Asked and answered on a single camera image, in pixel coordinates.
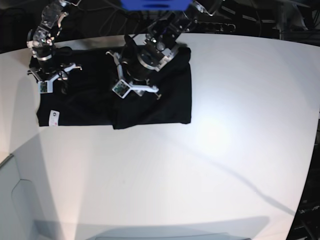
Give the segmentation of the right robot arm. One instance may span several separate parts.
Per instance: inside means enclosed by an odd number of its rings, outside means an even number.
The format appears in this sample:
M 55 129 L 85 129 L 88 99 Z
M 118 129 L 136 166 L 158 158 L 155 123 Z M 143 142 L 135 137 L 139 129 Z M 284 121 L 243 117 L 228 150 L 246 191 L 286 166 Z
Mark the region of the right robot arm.
M 63 29 L 62 21 L 69 15 L 69 6 L 77 7 L 80 3 L 80 0 L 53 0 L 42 10 L 38 27 L 28 32 L 26 45 L 38 66 L 30 66 L 27 74 L 35 78 L 40 94 L 52 94 L 56 81 L 62 82 L 61 92 L 66 94 L 70 72 L 83 69 L 74 62 L 55 61 L 55 41 Z

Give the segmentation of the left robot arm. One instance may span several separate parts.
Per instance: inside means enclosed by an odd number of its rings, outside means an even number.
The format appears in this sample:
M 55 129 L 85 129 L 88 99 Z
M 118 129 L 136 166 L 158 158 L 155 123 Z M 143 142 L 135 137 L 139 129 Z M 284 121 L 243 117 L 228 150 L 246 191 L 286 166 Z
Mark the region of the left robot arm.
M 200 14 L 212 17 L 221 6 L 220 0 L 192 0 L 185 10 L 171 10 L 145 28 L 145 40 L 138 46 L 134 37 L 124 36 L 125 45 L 121 52 L 107 51 L 113 57 L 118 81 L 112 91 L 121 99 L 130 92 L 142 96 L 153 93 L 158 98 L 159 88 L 150 85 L 150 76 L 160 72 L 178 54 L 181 45 L 177 43 L 182 33 L 195 28 Z

